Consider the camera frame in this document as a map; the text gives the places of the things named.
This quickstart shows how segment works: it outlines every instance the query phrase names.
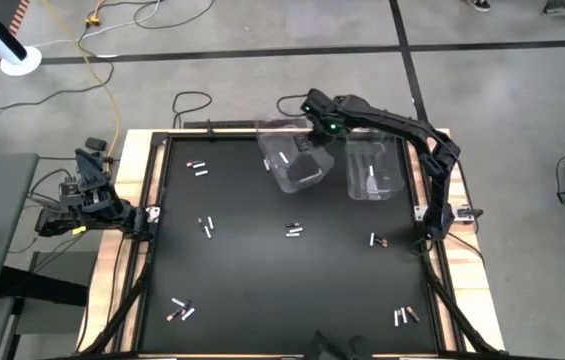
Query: concrete floor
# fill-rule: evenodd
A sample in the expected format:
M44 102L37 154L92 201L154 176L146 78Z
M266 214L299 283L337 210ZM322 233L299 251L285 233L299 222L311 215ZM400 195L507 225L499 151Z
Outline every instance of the concrete floor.
M149 23L185 19L207 1L167 0ZM96 2L52 3L78 34ZM493 0L489 14L457 0L402 0L399 5L411 44L565 40L565 18L540 16L542 0ZM104 26L129 21L133 11L133 6L105 9ZM34 1L18 38L40 44L67 36ZM386 0L217 0L206 15L183 27L127 26L90 38L85 46L98 54L151 54L397 43ZM41 50L47 58L77 56L67 43ZM413 61L429 120L451 129L463 150L473 201L485 209L480 246L507 350L565 358L565 205L557 202L554 178L555 161L565 154L565 48L417 52ZM115 67L110 88L122 111L119 144L127 129L169 127L172 98L184 90L206 91L214 98L209 108L187 114L185 121L278 117L277 98L309 87L331 95L355 93L375 106L415 116L399 52L137 61ZM104 74L107 65L96 68ZM0 73L0 105L92 84L84 65L46 65L24 78ZM101 90L0 111L0 152L70 156L87 136L112 139L113 133L113 115ZM121 146L114 155L120 152ZM37 176L63 166L73 169L71 162L42 161ZM54 194L56 185L50 181L42 191ZM36 213L23 213L14 250L30 242ZM97 235L74 250L96 250ZM50 251L58 241L45 239L33 250ZM9 256L7 262L25 268L30 256ZM66 354L75 337L23 339L19 357ZM66 346L44 345L50 343Z

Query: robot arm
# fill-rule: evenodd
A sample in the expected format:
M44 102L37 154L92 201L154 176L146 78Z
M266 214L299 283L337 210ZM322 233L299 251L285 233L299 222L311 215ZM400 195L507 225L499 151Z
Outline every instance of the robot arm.
M446 134L428 123L376 109L355 95L336 96L331 100L323 92L311 89L302 110L313 123L308 139L314 146L324 146L355 128L378 129L413 144L425 174L431 177L429 206L422 220L424 235L429 239L446 236L455 218L447 198L451 172L460 154L460 148ZM429 138L437 142L432 152Z
M59 207L40 211L35 231L44 237L64 234L85 226L89 230L120 230L125 236L146 240L148 214L122 200L103 171L103 160L84 150L75 150L78 177L60 184Z

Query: yellow extension cord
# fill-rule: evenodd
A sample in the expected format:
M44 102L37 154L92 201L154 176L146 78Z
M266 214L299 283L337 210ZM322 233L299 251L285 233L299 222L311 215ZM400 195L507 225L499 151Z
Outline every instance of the yellow extension cord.
M95 69L93 68L93 65L89 62L89 58L87 54L84 51L82 51L82 49L78 46L78 42L77 40L75 40L75 36L73 36L71 29L69 29L69 27L62 20L62 18L60 18L58 13L55 11L55 8L51 5L51 3L49 3L49 0L42 0L42 2L44 3L44 6L46 7L47 11L51 14L51 17L53 17L53 20L55 20L55 22L57 22L58 25L60 25L62 30L64 30L64 32L66 32L66 34L69 36L69 39L73 41L73 44L78 49L78 51L82 55L82 58L84 59L84 62L88 66L91 75L93 75L93 77L100 83L102 88L104 88L104 90L106 91L107 95L109 95L109 99L111 99L111 107L113 107L113 114L115 116L115 135L113 136L113 141L111 142L111 146L109 147L109 152L107 153L107 156L111 156L111 154L113 154L113 151L115 150L115 145L118 141L118 135L120 134L121 116L120 116L120 110L118 109L118 103L117 101L115 101L115 97L113 97L111 90L109 90L109 88L106 86L104 81L100 79L98 74L95 73ZM106 171L109 171L108 163L106 163Z
M104 4L107 0L100 0L97 5L95 5L95 10L93 10L93 15L89 16L86 19L86 23L90 25L100 25L100 18L98 18L98 11L100 10L100 6Z

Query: shoe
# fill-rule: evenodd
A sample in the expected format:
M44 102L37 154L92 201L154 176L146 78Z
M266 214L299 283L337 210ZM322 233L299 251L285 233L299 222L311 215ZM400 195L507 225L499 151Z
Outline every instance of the shoe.
M488 12L489 10L491 10L491 5L486 0L464 0L464 1L479 12Z
M557 7L544 7L542 11L544 15L547 16L560 16L565 15L565 7L564 6L557 6Z

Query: transparent plastic bin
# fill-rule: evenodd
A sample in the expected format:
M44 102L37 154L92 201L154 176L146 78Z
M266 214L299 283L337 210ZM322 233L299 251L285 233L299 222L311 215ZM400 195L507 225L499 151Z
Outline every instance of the transparent plastic bin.
M404 188L396 138L376 130L346 137L347 185L355 200L386 200Z
M285 193L314 185L333 168L333 157L324 148L314 148L306 140L306 120L259 122L258 145L270 172Z

